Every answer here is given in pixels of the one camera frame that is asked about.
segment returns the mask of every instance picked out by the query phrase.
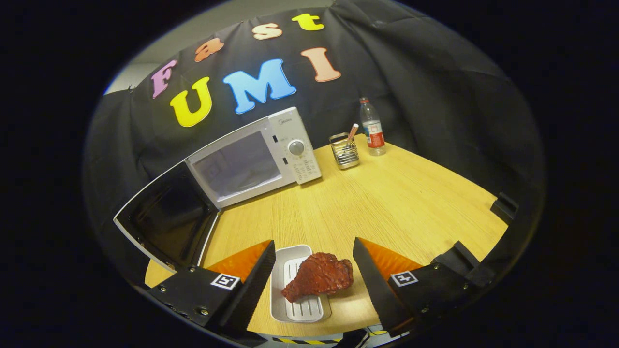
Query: water bottle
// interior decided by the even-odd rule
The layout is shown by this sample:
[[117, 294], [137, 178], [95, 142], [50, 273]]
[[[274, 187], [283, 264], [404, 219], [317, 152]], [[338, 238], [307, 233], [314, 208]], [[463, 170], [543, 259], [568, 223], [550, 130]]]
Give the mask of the water bottle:
[[372, 104], [370, 104], [370, 100], [365, 97], [359, 99], [359, 103], [361, 104], [361, 125], [363, 126], [368, 141], [370, 155], [384, 155], [385, 139], [383, 137], [383, 128], [381, 127], [381, 120], [378, 117], [378, 112]]

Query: straw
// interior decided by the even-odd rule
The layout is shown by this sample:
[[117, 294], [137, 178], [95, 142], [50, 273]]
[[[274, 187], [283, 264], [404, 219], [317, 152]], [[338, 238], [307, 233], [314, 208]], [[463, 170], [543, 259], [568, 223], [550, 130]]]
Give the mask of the straw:
[[355, 133], [357, 133], [357, 129], [359, 128], [358, 124], [353, 124], [352, 125], [352, 129], [350, 130], [350, 133], [348, 134], [348, 140], [346, 140], [346, 146], [350, 146], [350, 140], [352, 139], [352, 137], [355, 136]]

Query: microwave oven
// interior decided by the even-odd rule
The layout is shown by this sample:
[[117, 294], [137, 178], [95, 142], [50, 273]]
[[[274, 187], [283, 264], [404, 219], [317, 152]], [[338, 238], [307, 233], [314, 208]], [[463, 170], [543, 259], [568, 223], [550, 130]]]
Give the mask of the microwave oven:
[[113, 220], [138, 249], [174, 271], [199, 265], [225, 207], [321, 176], [292, 107], [195, 151], [141, 189]]

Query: white dish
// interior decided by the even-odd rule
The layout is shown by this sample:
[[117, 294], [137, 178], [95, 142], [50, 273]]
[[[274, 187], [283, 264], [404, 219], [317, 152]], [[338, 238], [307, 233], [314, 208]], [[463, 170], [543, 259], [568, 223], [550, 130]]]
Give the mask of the white dish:
[[295, 245], [275, 251], [275, 264], [271, 272], [271, 317], [281, 322], [314, 323], [331, 316], [327, 295], [305, 296], [290, 303], [282, 290], [297, 275], [299, 265], [312, 254], [307, 245]]

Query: blue letter m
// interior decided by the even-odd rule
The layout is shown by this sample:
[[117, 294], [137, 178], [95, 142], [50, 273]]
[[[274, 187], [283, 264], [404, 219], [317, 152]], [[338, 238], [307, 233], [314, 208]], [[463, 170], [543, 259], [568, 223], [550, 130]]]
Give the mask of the blue letter m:
[[264, 62], [260, 67], [258, 79], [244, 71], [236, 71], [223, 78], [223, 83], [232, 88], [237, 104], [235, 110], [237, 114], [246, 113], [256, 106], [255, 102], [249, 100], [247, 94], [264, 104], [267, 101], [269, 86], [271, 87], [271, 99], [284, 98], [297, 91], [288, 83], [288, 79], [284, 75], [283, 62], [281, 59]]

